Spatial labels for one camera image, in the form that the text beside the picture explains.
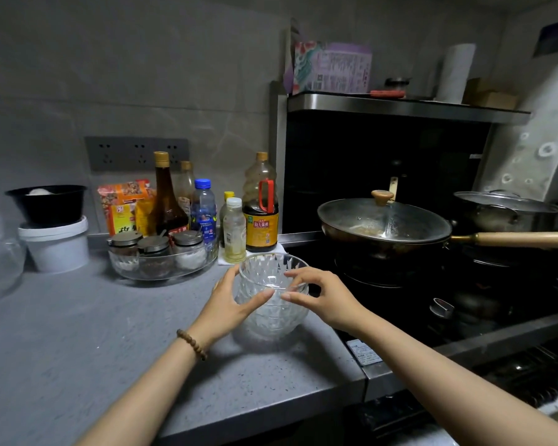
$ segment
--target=wooden lid knob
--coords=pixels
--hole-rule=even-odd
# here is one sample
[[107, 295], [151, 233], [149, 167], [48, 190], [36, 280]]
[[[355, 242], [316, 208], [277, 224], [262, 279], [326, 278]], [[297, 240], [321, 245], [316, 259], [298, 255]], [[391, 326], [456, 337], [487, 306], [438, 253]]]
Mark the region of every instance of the wooden lid knob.
[[391, 191], [375, 189], [374, 191], [372, 191], [372, 197], [374, 198], [374, 202], [376, 202], [376, 205], [386, 206], [387, 202], [394, 197], [394, 194]]

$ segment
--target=glass spice jar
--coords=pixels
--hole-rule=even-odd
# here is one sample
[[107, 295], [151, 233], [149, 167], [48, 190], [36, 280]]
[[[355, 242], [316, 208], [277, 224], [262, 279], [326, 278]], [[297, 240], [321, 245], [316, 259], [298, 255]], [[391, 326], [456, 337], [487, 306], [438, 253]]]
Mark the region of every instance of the glass spice jar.
[[206, 262], [206, 248], [200, 231], [188, 230], [174, 233], [175, 263], [179, 269], [195, 270]]
[[148, 279], [164, 279], [174, 269], [170, 242], [167, 237], [148, 236], [138, 243], [140, 271]]
[[120, 270], [133, 271], [139, 268], [138, 243], [143, 234], [137, 231], [116, 233], [108, 239], [110, 252], [116, 255], [112, 258], [112, 265]]

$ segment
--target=white napkin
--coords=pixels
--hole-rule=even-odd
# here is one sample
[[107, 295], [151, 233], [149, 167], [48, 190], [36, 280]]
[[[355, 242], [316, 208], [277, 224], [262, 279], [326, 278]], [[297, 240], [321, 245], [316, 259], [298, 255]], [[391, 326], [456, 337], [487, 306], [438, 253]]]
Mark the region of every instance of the white napkin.
[[[269, 250], [268, 252], [265, 253], [285, 253], [285, 249], [283, 248], [283, 246], [281, 245], [281, 243], [277, 243], [277, 245], [275, 246], [275, 248], [273, 250]], [[246, 250], [246, 256], [249, 257], [250, 255], [255, 254], [255, 252], [250, 252], [248, 250]], [[217, 258], [217, 264], [220, 266], [233, 266], [232, 263], [228, 263], [227, 261], [225, 261], [225, 249], [223, 247], [221, 247], [221, 245], [219, 245], [219, 254], [218, 254], [218, 258]]]

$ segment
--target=beaded bracelet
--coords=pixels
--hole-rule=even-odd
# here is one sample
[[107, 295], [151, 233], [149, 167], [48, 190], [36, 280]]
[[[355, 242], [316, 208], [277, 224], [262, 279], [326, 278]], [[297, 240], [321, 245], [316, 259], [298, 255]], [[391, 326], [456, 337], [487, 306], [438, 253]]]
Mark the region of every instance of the beaded bracelet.
[[187, 332], [185, 332], [182, 329], [178, 329], [176, 334], [178, 335], [178, 338], [182, 338], [184, 341], [186, 341], [186, 343], [188, 343], [192, 346], [192, 348], [194, 349], [194, 352], [196, 352], [196, 354], [201, 357], [202, 361], [205, 361], [207, 359], [206, 352], [202, 350], [201, 346], [196, 344], [196, 341], [194, 340], [194, 338], [191, 337], [190, 335], [188, 335]]

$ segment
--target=black plastic bowl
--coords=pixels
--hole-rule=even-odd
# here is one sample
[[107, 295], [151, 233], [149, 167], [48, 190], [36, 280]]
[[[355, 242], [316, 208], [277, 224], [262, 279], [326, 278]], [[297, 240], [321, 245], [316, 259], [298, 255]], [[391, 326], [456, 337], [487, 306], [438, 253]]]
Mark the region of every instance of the black plastic bowl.
[[[52, 194], [29, 195], [31, 190], [38, 188]], [[60, 184], [13, 189], [6, 194], [15, 199], [30, 226], [50, 228], [74, 224], [81, 220], [82, 199], [86, 190], [86, 186]]]

